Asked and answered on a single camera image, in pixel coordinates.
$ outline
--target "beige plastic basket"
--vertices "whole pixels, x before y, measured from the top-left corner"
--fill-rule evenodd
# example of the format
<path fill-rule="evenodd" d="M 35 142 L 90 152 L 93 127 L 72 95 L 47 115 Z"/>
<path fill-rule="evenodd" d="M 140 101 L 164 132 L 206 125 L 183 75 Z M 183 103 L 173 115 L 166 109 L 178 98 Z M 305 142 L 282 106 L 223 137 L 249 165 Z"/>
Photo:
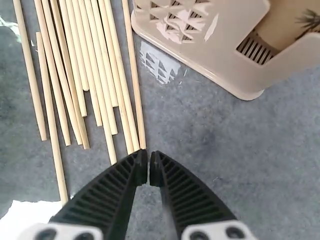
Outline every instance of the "beige plastic basket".
<path fill-rule="evenodd" d="M 278 52 L 255 27 L 268 0 L 133 0 L 135 32 L 242 100 L 320 64 L 320 33 Z"/>

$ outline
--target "bamboo skewer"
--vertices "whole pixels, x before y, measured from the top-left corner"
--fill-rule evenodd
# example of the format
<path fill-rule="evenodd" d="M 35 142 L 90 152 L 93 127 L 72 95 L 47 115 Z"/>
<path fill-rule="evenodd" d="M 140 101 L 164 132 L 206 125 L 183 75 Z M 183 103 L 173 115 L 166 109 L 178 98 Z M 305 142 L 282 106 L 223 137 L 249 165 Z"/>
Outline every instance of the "bamboo skewer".
<path fill-rule="evenodd" d="M 104 28 L 102 26 L 101 17 L 100 17 L 99 5 L 97 0 L 91 1 L 91 4 L 92 4 L 92 10 L 93 10 L 93 15 L 95 20 L 95 26 L 96 26 L 97 34 L 99 38 L 100 48 L 102 52 L 103 63 L 105 67 L 107 87 L 108 87 L 109 95 L 111 98 L 112 106 L 115 108 L 115 107 L 118 107 L 118 100 L 117 100 L 114 78 L 113 78 L 112 70 L 110 66 L 110 59 L 109 59 L 108 48 L 107 48 L 106 39 L 104 35 Z"/>
<path fill-rule="evenodd" d="M 91 3 L 88 0 L 79 0 L 79 6 L 81 9 L 83 26 L 85 29 L 84 32 L 85 32 L 86 42 L 88 44 L 88 50 L 90 53 L 89 56 L 90 56 L 91 66 L 92 66 L 93 73 L 95 74 L 94 84 L 95 84 L 96 93 L 98 96 L 98 101 L 99 101 L 99 106 L 100 106 L 100 111 L 101 111 L 101 116 L 102 116 L 102 123 L 103 123 L 103 130 L 104 130 L 106 145 L 108 148 L 110 162 L 113 165 L 117 162 L 116 151 L 115 151 L 114 141 L 112 138 L 112 133 L 111 133 L 110 125 L 109 125 L 108 113 L 107 113 L 107 109 L 106 109 L 104 93 L 103 93 L 102 86 L 101 86 L 101 80 L 100 80 L 99 70 L 98 70 L 98 66 L 97 66 L 97 59 L 96 59 L 96 55 L 95 55 L 95 48 L 93 45 L 92 34 L 91 34 L 91 30 L 90 30 L 90 25 L 89 25 L 89 19 L 87 16 L 87 11 L 89 12 L 89 15 L 90 15 Z"/>
<path fill-rule="evenodd" d="M 51 90 L 50 90 L 48 66 L 47 66 L 47 61 L 45 56 L 44 44 L 43 44 L 43 40 L 40 32 L 36 33 L 36 41 L 38 46 L 40 71 L 41 71 L 41 78 L 42 78 L 42 85 L 43 85 L 46 114 L 48 117 L 48 125 L 49 125 L 55 173 L 56 173 L 56 178 L 58 183 L 60 200 L 64 205 L 68 202 L 69 198 L 68 198 L 65 174 L 64 174 L 64 169 L 63 169 L 63 164 L 61 159 L 54 106 L 53 106 Z"/>
<path fill-rule="evenodd" d="M 115 90 L 116 90 L 116 97 L 117 97 L 118 105 L 119 105 L 119 112 L 120 112 L 120 116 L 121 116 L 121 123 L 122 123 L 122 128 L 123 128 L 123 133 L 124 133 L 126 150 L 127 150 L 128 154 L 131 154 L 134 152 L 134 147 L 133 147 L 133 142 L 132 142 L 129 123 L 128 123 L 128 116 L 127 116 L 127 112 L 126 112 L 124 96 L 122 93 L 122 88 L 121 88 L 121 83 L 120 83 L 117 60 L 116 60 L 115 50 L 114 50 L 114 46 L 113 46 L 113 39 L 111 37 L 111 31 L 110 31 L 110 27 L 109 27 L 109 19 L 107 17 L 105 0 L 99 0 L 99 7 L 100 7 L 101 17 L 102 17 L 102 21 L 103 21 L 103 29 L 104 29 L 104 34 L 105 34 L 105 38 L 106 38 L 106 44 L 107 44 L 107 48 L 108 48 L 110 63 L 111 63 L 111 70 L 112 70 L 114 86 L 115 86 Z"/>
<path fill-rule="evenodd" d="M 71 125 L 75 134 L 75 138 L 77 139 L 78 143 L 82 142 L 83 140 L 84 149 L 88 149 L 89 141 L 88 141 L 85 122 L 84 122 L 84 119 L 81 117 L 80 108 L 79 108 L 79 105 L 77 104 L 78 103 L 77 92 L 74 85 L 70 85 L 71 88 L 69 89 L 68 81 L 65 75 L 64 66 L 62 63 L 61 55 L 60 55 L 60 50 L 59 50 L 58 41 L 55 33 L 55 27 L 52 20 L 49 2 L 48 0 L 42 0 L 42 4 L 44 9 L 44 14 L 46 17 L 45 20 L 48 27 L 54 59 L 57 66 L 59 79 L 60 79 L 66 107 L 69 112 Z"/>
<path fill-rule="evenodd" d="M 45 54 L 48 62 L 48 68 L 51 76 L 51 83 L 52 83 L 52 88 L 54 92 L 56 107 L 58 110 L 58 116 L 59 116 L 60 125 L 62 129 L 62 134 L 63 134 L 65 145 L 69 146 L 71 145 L 71 141 L 70 141 L 70 135 L 69 135 L 67 116 L 66 116 L 64 102 L 63 102 L 63 98 L 60 90 L 58 73 L 56 69 L 52 46 L 50 44 L 45 15 L 42 8 L 41 0 L 34 0 L 34 3 L 35 3 L 35 10 L 39 20 L 39 26 L 40 26 L 40 30 L 43 38 L 44 50 L 45 50 Z"/>
<path fill-rule="evenodd" d="M 128 0 L 122 0 L 122 8 L 123 8 L 125 32 L 126 32 L 130 67 L 131 67 L 131 74 L 132 74 L 132 84 L 133 84 L 133 93 L 134 93 L 136 120 L 138 125 L 140 148 L 146 149 L 147 146 L 146 146 L 145 123 L 144 123 L 144 116 L 143 116 L 142 103 L 141 103 L 135 44 L 134 44 L 134 38 L 132 33 L 132 27 L 131 27 Z"/>
<path fill-rule="evenodd" d="M 80 10 L 80 5 L 78 0 L 67 0 L 67 8 L 69 12 L 69 17 L 70 21 L 73 22 L 73 27 L 76 24 L 76 29 L 78 32 L 78 37 L 79 37 L 79 42 L 80 42 L 80 47 L 81 47 L 81 53 L 83 54 L 83 59 L 85 63 L 85 70 L 87 73 L 87 80 L 89 84 L 89 89 L 90 89 L 90 96 L 91 96 L 91 101 L 92 101 L 92 107 L 93 107 L 93 112 L 94 112 L 94 117 L 96 121 L 96 125 L 98 127 L 102 126 L 102 119 L 101 119 L 101 113 L 100 113 L 100 107 L 99 107 L 99 101 L 97 98 L 97 91 L 96 87 L 94 84 L 94 75 L 93 75 L 93 69 L 91 66 L 91 61 L 90 61 L 90 55 L 89 55 L 89 50 L 87 46 L 87 41 L 86 41 L 86 34 L 84 30 L 84 25 L 82 21 L 82 14 Z"/>
<path fill-rule="evenodd" d="M 122 89 L 122 93 L 123 93 L 125 111 L 126 111 L 128 123 L 129 123 L 129 129 L 130 129 L 130 134 L 131 134 L 131 139 L 132 139 L 133 150 L 138 151 L 140 149 L 139 140 L 138 140 L 135 118 L 134 118 L 134 114 L 133 114 L 133 110 L 132 110 L 132 106 L 131 106 L 131 101 L 130 101 L 130 96 L 129 96 L 129 90 L 128 90 L 128 85 L 127 85 L 127 80 L 126 80 L 124 63 L 123 63 L 121 52 L 120 52 L 120 46 L 119 46 L 119 41 L 118 41 L 118 35 L 117 35 L 117 29 L 116 29 L 116 25 L 115 25 L 114 15 L 112 12 L 110 0 L 105 0 L 104 2 L 106 4 L 105 5 L 106 14 L 107 14 L 107 18 L 109 21 L 113 49 L 114 49 L 115 57 L 116 57 L 116 64 L 118 66 L 121 89 Z"/>
<path fill-rule="evenodd" d="M 86 109 L 85 96 L 82 89 L 81 76 L 80 76 L 80 71 L 79 71 L 78 62 L 77 62 L 76 50 L 73 44 L 71 26 L 69 22 L 66 2 L 60 1 L 60 9 L 61 9 L 61 15 L 63 18 L 64 27 L 62 25 L 62 20 L 60 17 L 57 0 L 50 0 L 50 2 L 51 2 L 51 9 L 54 17 L 55 27 L 57 30 L 57 35 L 60 43 L 60 48 L 62 52 L 62 57 L 63 57 L 64 66 L 65 66 L 68 82 L 70 85 L 70 89 L 72 88 L 76 89 L 77 99 L 73 100 L 73 105 L 77 105 L 77 103 L 75 102 L 77 101 L 80 107 L 81 116 L 86 117 L 87 109 Z"/>
<path fill-rule="evenodd" d="M 97 31 L 97 27 L 96 27 L 96 21 L 95 21 L 95 17 L 94 17 L 94 12 L 93 12 L 93 8 L 92 8 L 91 0 L 84 0 L 84 3 L 85 3 L 85 9 L 86 9 L 87 17 L 88 17 L 88 22 L 90 25 L 90 30 L 91 30 L 91 36 L 92 36 L 93 47 L 94 47 L 93 51 L 95 52 L 98 71 L 99 71 L 99 75 L 100 75 L 100 79 L 97 78 L 94 80 L 94 82 L 96 83 L 96 80 L 97 80 L 97 83 L 95 84 L 95 88 L 96 88 L 97 93 L 100 91 L 100 89 L 102 91 L 103 101 L 99 100 L 99 103 L 102 103 L 102 105 L 99 104 L 101 116 L 102 116 L 102 122 L 104 122 L 104 123 L 108 122 L 108 125 L 110 126 L 112 135 L 116 135 L 116 134 L 118 134 L 116 118 L 115 118 L 114 109 L 113 109 L 113 106 L 111 103 L 111 97 L 110 97 L 109 87 L 108 87 L 108 83 L 107 83 L 107 75 L 106 75 L 106 71 L 105 71 L 104 59 L 103 59 L 103 54 L 101 52 L 101 46 L 100 46 L 100 41 L 99 41 L 100 39 L 98 36 L 98 31 Z"/>
<path fill-rule="evenodd" d="M 20 0 L 13 0 L 14 11 L 19 27 L 19 32 L 21 36 L 21 44 L 22 50 L 26 65 L 26 71 L 28 74 L 30 90 L 31 90 L 31 97 L 33 101 L 34 111 L 35 111 L 35 118 L 39 128 L 40 137 L 42 141 L 47 140 L 47 133 L 46 133 L 46 126 L 45 126 L 45 117 L 44 112 L 41 106 L 40 94 L 37 85 L 37 78 L 35 74 L 35 68 L 32 61 L 31 50 L 26 30 L 26 24 L 24 20 L 24 15 L 22 12 L 22 6 Z"/>

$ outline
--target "ribbed grip texture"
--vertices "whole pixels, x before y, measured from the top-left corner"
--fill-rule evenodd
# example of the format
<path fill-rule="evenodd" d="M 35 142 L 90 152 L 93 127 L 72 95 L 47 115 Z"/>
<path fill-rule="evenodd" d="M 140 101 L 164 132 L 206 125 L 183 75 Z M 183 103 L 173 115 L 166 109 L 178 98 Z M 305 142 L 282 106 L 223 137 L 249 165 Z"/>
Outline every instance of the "ribbed grip texture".
<path fill-rule="evenodd" d="M 235 220 L 227 206 L 194 174 L 156 151 L 151 155 L 150 184 L 160 187 L 169 226 L 180 239 L 189 225 Z"/>
<path fill-rule="evenodd" d="M 97 227 L 105 240 L 125 239 L 136 188 L 147 182 L 147 171 L 145 150 L 125 157 L 81 189 L 50 221 Z"/>

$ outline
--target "wooden dowel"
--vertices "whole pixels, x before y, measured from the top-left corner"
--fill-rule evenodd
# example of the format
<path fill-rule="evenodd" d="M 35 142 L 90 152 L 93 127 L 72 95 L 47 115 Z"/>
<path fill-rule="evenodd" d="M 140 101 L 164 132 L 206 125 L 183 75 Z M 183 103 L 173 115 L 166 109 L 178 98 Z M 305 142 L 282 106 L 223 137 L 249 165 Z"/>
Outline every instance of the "wooden dowel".
<path fill-rule="evenodd" d="M 45 55 L 48 62 L 48 68 L 50 72 L 51 83 L 52 83 L 52 88 L 54 92 L 56 107 L 58 110 L 62 134 L 63 134 L 65 145 L 69 146 L 71 145 L 71 141 L 70 141 L 70 135 L 69 135 L 66 110 L 65 110 L 61 90 L 60 90 L 59 78 L 58 78 L 58 73 L 56 69 L 54 55 L 52 52 L 52 46 L 49 39 L 49 33 L 46 25 L 44 10 L 42 8 L 41 0 L 34 0 L 34 3 L 35 3 L 35 10 L 38 17 L 41 35 L 43 39 Z"/>
<path fill-rule="evenodd" d="M 122 89 L 122 93 L 123 93 L 125 111 L 126 111 L 128 123 L 129 123 L 129 129 L 130 129 L 130 134 L 131 134 L 131 139 L 132 139 L 133 150 L 138 151 L 140 149 L 140 145 L 139 145 L 139 140 L 138 140 L 138 135 L 137 135 L 134 113 L 133 113 L 132 105 L 131 105 L 131 101 L 130 101 L 130 95 L 129 95 L 128 84 L 127 84 L 127 80 L 126 80 L 124 63 L 122 61 L 122 56 L 121 56 L 121 52 L 120 52 L 120 45 L 119 45 L 119 41 L 118 41 L 118 35 L 117 35 L 117 29 L 116 29 L 116 25 L 115 25 L 114 15 L 112 12 L 110 0 L 105 0 L 104 2 L 105 2 L 107 18 L 109 21 L 109 27 L 110 27 L 110 32 L 111 32 L 113 48 L 114 48 L 114 52 L 115 52 L 116 64 L 118 66 L 121 89 Z"/>
<path fill-rule="evenodd" d="M 83 138 L 83 147 L 84 149 L 89 148 L 89 142 L 88 142 L 88 136 L 86 132 L 86 126 L 84 119 L 81 117 L 80 108 L 79 105 L 73 105 L 73 99 L 77 99 L 77 92 L 74 87 L 69 89 L 68 81 L 66 78 L 64 65 L 61 59 L 60 50 L 58 46 L 57 36 L 55 33 L 55 27 L 52 20 L 51 10 L 49 6 L 48 0 L 42 0 L 45 20 L 49 32 L 49 38 L 54 54 L 54 60 L 57 67 L 57 71 L 59 74 L 59 79 L 66 103 L 66 107 L 70 116 L 71 125 L 75 134 L 75 138 L 77 139 L 77 142 L 81 142 Z"/>
<path fill-rule="evenodd" d="M 100 7 L 101 17 L 102 17 L 102 22 L 103 22 L 103 29 L 104 29 L 106 44 L 107 44 L 109 58 L 110 58 L 110 64 L 111 64 L 112 76 L 113 76 L 113 81 L 114 81 L 114 86 L 115 86 L 115 91 L 116 91 L 116 97 L 117 97 L 118 105 L 119 105 L 119 112 L 120 112 L 120 116 L 121 116 L 121 123 L 122 123 L 122 128 L 123 128 L 123 133 L 124 133 L 126 151 L 128 154 L 132 154 L 134 152 L 134 147 L 133 147 L 133 143 L 132 143 L 129 123 L 128 123 L 128 116 L 127 116 L 127 112 L 126 112 L 124 96 L 123 96 L 122 89 L 121 89 L 117 60 L 116 60 L 115 50 L 114 50 L 114 46 L 113 46 L 113 40 L 111 37 L 109 20 L 107 17 L 107 10 L 106 10 L 104 0 L 99 0 L 99 7 Z"/>
<path fill-rule="evenodd" d="M 127 39 L 128 51 L 129 51 L 136 120 L 137 120 L 138 133 L 139 133 L 139 143 L 140 143 L 141 149 L 146 149 L 147 144 L 146 144 L 145 122 L 144 122 L 144 115 L 143 115 L 142 103 L 141 103 L 135 44 L 134 44 L 134 38 L 132 34 L 128 0 L 122 0 L 122 8 L 123 8 L 123 15 L 124 15 L 126 39 Z"/>
<path fill-rule="evenodd" d="M 26 30 L 26 24 L 25 24 L 20 0 L 13 0 L 13 6 L 14 6 L 14 11 L 15 11 L 15 15 L 16 15 L 16 19 L 19 27 L 20 36 L 21 36 L 22 50 L 23 50 L 23 55 L 24 55 L 24 60 L 26 65 L 26 71 L 29 78 L 31 97 L 33 101 L 34 111 L 35 111 L 35 118 L 40 131 L 41 140 L 45 141 L 47 140 L 47 134 L 46 134 L 44 112 L 41 106 L 39 89 L 37 85 L 37 78 L 35 74 L 34 64 L 32 61 L 31 50 L 30 50 L 30 45 L 29 45 L 29 40 L 28 40 L 28 35 Z"/>
<path fill-rule="evenodd" d="M 107 48 L 106 39 L 105 39 L 105 35 L 104 35 L 104 28 L 103 28 L 102 22 L 101 22 L 98 0 L 92 0 L 91 4 L 92 4 L 95 25 L 96 25 L 96 29 L 97 29 L 97 34 L 98 34 L 98 38 L 99 38 L 100 48 L 101 48 L 101 52 L 102 52 L 103 63 L 104 63 L 104 67 L 105 67 L 108 91 L 109 91 L 109 95 L 111 98 L 112 106 L 115 108 L 115 107 L 118 107 L 118 100 L 117 100 L 114 78 L 113 78 L 112 70 L 111 70 L 111 66 L 110 66 L 110 59 L 109 59 L 108 48 Z"/>
<path fill-rule="evenodd" d="M 87 109 L 85 96 L 82 89 L 81 76 L 78 67 L 74 41 L 72 39 L 66 2 L 60 1 L 61 15 L 64 24 L 62 24 L 57 0 L 50 0 L 50 2 L 69 86 L 70 89 L 76 89 L 77 98 L 73 100 L 73 105 L 78 104 L 80 107 L 81 116 L 86 117 Z"/>
<path fill-rule="evenodd" d="M 51 15 L 51 11 L 50 11 L 50 15 L 49 15 L 49 11 L 50 10 L 50 5 L 49 5 L 49 0 L 42 0 L 42 7 L 44 10 L 44 17 L 45 17 L 45 21 L 47 24 L 47 28 L 49 31 L 49 37 L 50 37 L 50 41 L 51 41 L 51 45 L 52 45 L 52 49 L 53 49 L 53 55 L 54 55 L 54 59 L 56 61 L 56 66 L 58 68 L 58 74 L 59 76 L 61 75 L 62 71 L 59 70 L 59 68 L 61 67 L 59 63 L 57 63 L 57 61 L 59 62 L 59 58 L 56 59 L 57 57 L 57 49 L 56 49 L 56 45 L 59 47 L 58 45 L 58 40 L 57 40 L 57 36 L 59 39 L 59 43 L 60 43 L 60 49 L 62 52 L 62 58 L 63 58 L 63 62 L 64 62 L 64 66 L 65 66 L 65 72 L 63 71 L 63 76 L 66 77 L 67 82 L 68 82 L 68 88 L 70 88 L 71 91 L 71 96 L 72 96 L 72 89 L 75 88 L 75 81 L 74 81 L 74 76 L 73 76 L 73 72 L 72 72 L 72 67 L 71 67 L 71 61 L 70 61 L 70 56 L 68 53 L 68 47 L 67 47 L 67 42 L 65 39 L 65 34 L 64 34 L 64 30 L 63 30 L 63 26 L 62 26 L 62 21 L 61 21 L 61 17 L 60 17 L 60 13 L 59 13 L 59 7 L 58 7 L 58 3 L 56 0 L 50 0 L 51 1 L 51 8 L 52 8 L 52 13 L 53 13 L 53 18 L 55 21 L 55 27 L 54 27 L 54 23 L 53 23 L 53 18 Z M 53 34 L 52 31 L 54 31 L 54 29 L 56 29 L 57 32 L 57 36 L 56 34 Z M 80 126 L 78 123 L 78 118 L 77 118 L 77 114 L 76 114 L 76 106 L 78 105 L 79 107 L 79 103 L 78 103 L 78 97 L 76 97 L 75 99 L 71 99 L 71 103 L 73 105 L 73 110 L 75 113 L 75 119 L 76 122 L 74 122 L 74 119 L 71 119 L 71 115 L 70 115 L 70 120 L 71 120 L 71 125 L 74 131 L 74 135 L 76 138 L 76 141 L 78 143 L 78 145 L 82 144 L 82 138 L 81 138 L 81 133 L 80 133 Z"/>
<path fill-rule="evenodd" d="M 36 42 L 38 46 L 40 72 L 41 72 L 42 85 L 43 85 L 46 115 L 48 117 L 48 125 L 49 125 L 50 140 L 51 140 L 52 153 L 53 153 L 55 174 L 58 182 L 60 200 L 64 205 L 68 202 L 69 198 L 68 198 L 65 174 L 64 174 L 58 134 L 57 134 L 54 105 L 52 101 L 51 89 L 50 89 L 50 83 L 49 83 L 48 66 L 46 61 L 44 44 L 43 44 L 43 40 L 40 32 L 36 33 Z"/>
<path fill-rule="evenodd" d="M 67 0 L 66 3 L 67 3 L 67 9 L 70 17 L 69 19 L 70 19 L 70 22 L 73 24 L 72 30 L 73 28 L 75 28 L 75 25 L 76 25 L 80 47 L 81 47 L 81 52 L 79 53 L 83 54 L 87 80 L 90 88 L 90 96 L 91 96 L 91 102 L 93 107 L 93 113 L 94 113 L 96 125 L 100 127 L 102 126 L 102 119 L 101 119 L 101 113 L 99 108 L 99 101 L 98 101 L 97 91 L 94 84 L 94 75 L 93 75 L 93 70 L 91 66 L 79 2 L 78 0 Z"/>
<path fill-rule="evenodd" d="M 66 2 L 67 10 L 68 10 L 68 15 L 69 15 L 69 20 L 70 24 L 72 27 L 72 32 L 78 34 L 79 42 L 80 42 L 80 48 L 76 49 L 79 54 L 81 54 L 81 58 L 78 58 L 83 61 L 84 69 L 86 72 L 86 77 L 81 78 L 82 82 L 82 88 L 84 91 L 89 90 L 89 79 L 92 78 L 92 70 L 90 66 L 90 61 L 88 60 L 89 54 L 88 54 L 88 49 L 87 49 L 87 44 L 86 44 L 86 39 L 85 39 L 85 34 L 84 34 L 84 27 L 82 25 L 81 21 L 81 14 L 80 14 L 80 9 L 79 9 L 79 4 L 77 0 L 63 0 Z"/>
<path fill-rule="evenodd" d="M 95 36 L 97 34 L 97 33 L 92 34 L 92 32 L 94 33 L 97 30 L 94 30 L 95 23 L 94 23 L 90 0 L 79 0 L 79 5 L 80 5 L 80 9 L 81 9 L 81 16 L 82 16 L 82 21 L 83 21 L 83 26 L 84 26 L 86 43 L 87 43 L 88 50 L 90 53 L 89 56 L 90 56 L 91 66 L 92 66 L 93 74 L 95 74 L 94 84 L 95 84 L 95 89 L 96 89 L 96 93 L 98 96 L 98 101 L 99 101 L 99 106 L 100 106 L 100 111 L 101 111 L 101 116 L 102 116 L 102 123 L 103 123 L 103 130 L 104 130 L 106 145 L 108 148 L 110 162 L 113 165 L 117 162 L 117 157 L 116 157 L 114 141 L 112 138 L 112 133 L 111 133 L 110 125 L 109 125 L 109 119 L 108 119 L 108 114 L 107 114 L 107 109 L 106 109 L 106 104 L 105 104 L 105 99 L 104 99 L 104 93 L 103 93 L 102 86 L 101 86 L 101 80 L 99 77 L 97 59 L 96 59 L 96 55 L 95 55 L 95 48 L 94 48 L 93 39 L 92 39 L 92 36 Z"/>
<path fill-rule="evenodd" d="M 106 118 L 105 121 L 102 119 L 102 122 L 105 122 L 105 123 L 108 122 L 112 135 L 116 135 L 116 134 L 118 134 L 116 118 L 115 118 L 114 109 L 113 109 L 113 106 L 111 103 L 111 97 L 110 97 L 110 92 L 109 92 L 109 87 L 108 87 L 104 59 L 103 59 L 103 54 L 102 54 L 101 45 L 100 45 L 100 42 L 101 42 L 100 40 L 105 41 L 105 38 L 104 37 L 102 37 L 102 39 L 99 38 L 99 34 L 97 31 L 97 25 L 96 25 L 97 23 L 95 21 L 95 16 L 94 16 L 91 0 L 84 0 L 84 2 L 85 2 L 86 14 L 88 17 L 90 30 L 91 30 L 92 42 L 93 42 L 93 47 L 94 47 L 93 51 L 95 52 L 95 57 L 96 57 L 97 65 L 98 65 L 98 71 L 99 71 L 99 75 L 100 75 L 100 79 L 99 78 L 97 79 L 97 84 L 95 84 L 95 88 L 96 88 L 97 93 L 98 93 L 98 91 L 100 91 L 100 89 L 102 91 L 103 101 L 99 100 L 99 103 L 103 103 L 103 105 L 99 104 L 99 106 L 100 106 L 102 118 Z"/>
<path fill-rule="evenodd" d="M 69 46 L 69 44 L 71 43 L 69 43 L 69 40 L 68 40 L 69 37 L 67 36 L 67 32 L 70 32 L 70 36 L 73 41 L 73 45 L 75 49 L 75 57 L 76 57 L 76 61 L 77 61 L 77 65 L 80 73 L 81 87 L 84 91 L 88 91 L 89 90 L 88 76 L 86 72 L 85 61 L 83 58 L 81 45 L 80 45 L 80 39 L 78 35 L 78 29 L 77 29 L 76 18 L 75 18 L 72 2 L 70 0 L 68 1 L 59 0 L 59 4 L 60 4 L 63 23 L 70 26 L 70 30 L 67 30 L 66 26 L 64 26 L 65 32 L 66 32 L 66 40 Z"/>

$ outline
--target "gray carpet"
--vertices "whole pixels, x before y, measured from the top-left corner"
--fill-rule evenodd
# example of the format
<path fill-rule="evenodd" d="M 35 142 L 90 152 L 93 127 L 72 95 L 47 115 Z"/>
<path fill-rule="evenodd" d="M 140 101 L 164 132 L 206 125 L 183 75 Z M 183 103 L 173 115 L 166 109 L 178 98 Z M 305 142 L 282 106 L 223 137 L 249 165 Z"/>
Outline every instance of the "gray carpet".
<path fill-rule="evenodd" d="M 35 43 L 35 7 L 32 0 L 22 4 Z M 112 4 L 131 88 L 121 3 Z M 16 22 L 11 0 L 0 0 L 0 15 Z M 141 42 L 135 36 L 137 52 Z M 22 47 L 7 27 L 0 27 L 0 53 L 1 217 L 12 200 L 57 201 L 59 193 L 51 144 L 40 140 Z M 35 48 L 33 54 L 39 74 Z M 138 71 L 149 153 L 160 150 L 185 165 L 261 240 L 320 239 L 320 68 L 296 74 L 251 102 L 183 64 L 168 84 L 160 84 L 139 59 Z M 90 95 L 85 97 L 91 149 L 77 146 L 72 131 L 73 145 L 64 147 L 58 127 L 71 195 L 110 166 L 103 129 L 95 125 Z M 120 159 L 126 149 L 116 113 Z M 140 187 L 127 239 L 160 240 L 164 232 L 158 189 Z"/>

